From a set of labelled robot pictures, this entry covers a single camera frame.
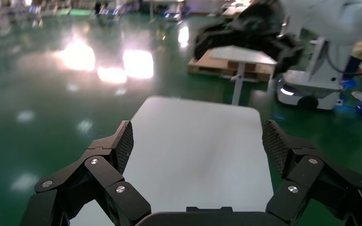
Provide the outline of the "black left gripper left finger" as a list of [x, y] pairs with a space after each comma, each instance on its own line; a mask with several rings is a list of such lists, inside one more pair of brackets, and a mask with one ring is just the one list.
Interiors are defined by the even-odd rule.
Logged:
[[96, 201], [116, 226], [134, 226], [151, 214], [148, 201], [123, 173], [134, 146], [130, 121], [94, 140], [70, 165], [36, 183], [20, 224], [68, 226], [82, 207]]

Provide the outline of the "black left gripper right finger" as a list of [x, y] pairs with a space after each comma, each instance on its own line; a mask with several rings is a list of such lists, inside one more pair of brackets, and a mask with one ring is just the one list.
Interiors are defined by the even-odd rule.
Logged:
[[294, 226], [316, 200], [344, 225], [362, 226], [362, 174], [329, 160], [311, 141], [286, 134], [273, 120], [266, 122], [262, 142], [284, 179], [267, 213]]

